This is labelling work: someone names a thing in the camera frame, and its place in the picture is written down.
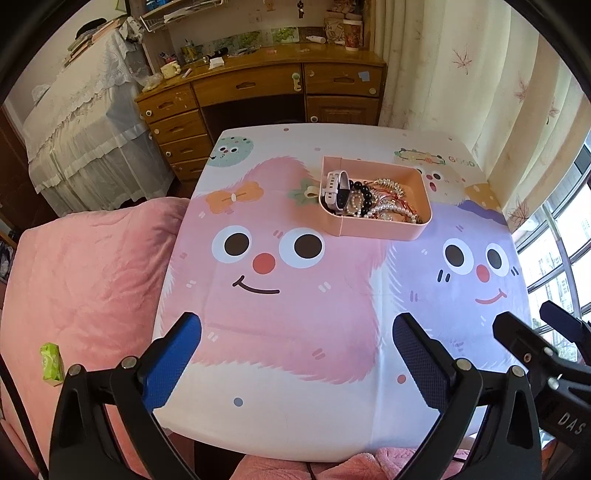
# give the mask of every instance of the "pink cartoon monster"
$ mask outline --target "pink cartoon monster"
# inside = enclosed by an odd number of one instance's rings
[[[194,312],[192,359],[280,368],[334,384],[363,379],[378,351],[370,285],[385,242],[317,226],[314,180],[295,158],[272,158],[238,183],[194,197],[167,273],[161,333]]]

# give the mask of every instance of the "cartoon nose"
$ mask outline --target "cartoon nose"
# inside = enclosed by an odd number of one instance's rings
[[[478,280],[480,280],[483,283],[486,283],[491,279],[491,273],[488,271],[488,268],[486,268],[482,264],[476,267],[476,276],[478,277]]]
[[[267,275],[275,268],[275,257],[271,254],[258,254],[252,261],[252,269],[259,275]]]

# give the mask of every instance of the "window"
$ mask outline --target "window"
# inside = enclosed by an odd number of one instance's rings
[[[540,307],[546,300],[553,301],[568,312],[573,312],[573,301],[570,297],[569,285],[564,272],[530,293],[529,299],[534,328],[546,325],[540,320]]]
[[[591,239],[591,189],[584,185],[556,224],[569,255],[574,254]]]
[[[562,263],[552,232],[546,230],[528,248],[519,254],[525,283],[530,285]]]
[[[591,322],[590,185],[591,153],[585,146],[544,205],[513,234],[533,327],[571,361],[580,358],[576,346],[540,319],[540,307],[551,300]]]
[[[574,283],[577,285],[579,302],[585,305],[591,302],[591,252],[573,264]]]

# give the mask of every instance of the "tablecloth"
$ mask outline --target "tablecloth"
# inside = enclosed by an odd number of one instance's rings
[[[323,232],[323,155],[415,167],[430,224],[411,242]],[[286,460],[416,447],[438,412],[394,346],[394,318],[410,312],[453,357],[506,371],[515,359],[491,328],[506,310],[530,321],[511,235],[460,142],[361,125],[229,130],[191,198],[154,331],[190,311],[201,341],[154,413],[196,440]]]

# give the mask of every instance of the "smartwatch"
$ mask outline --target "smartwatch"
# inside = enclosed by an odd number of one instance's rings
[[[351,193],[349,175],[344,170],[329,172],[326,187],[323,190],[326,206],[334,212],[342,212],[347,206]]]

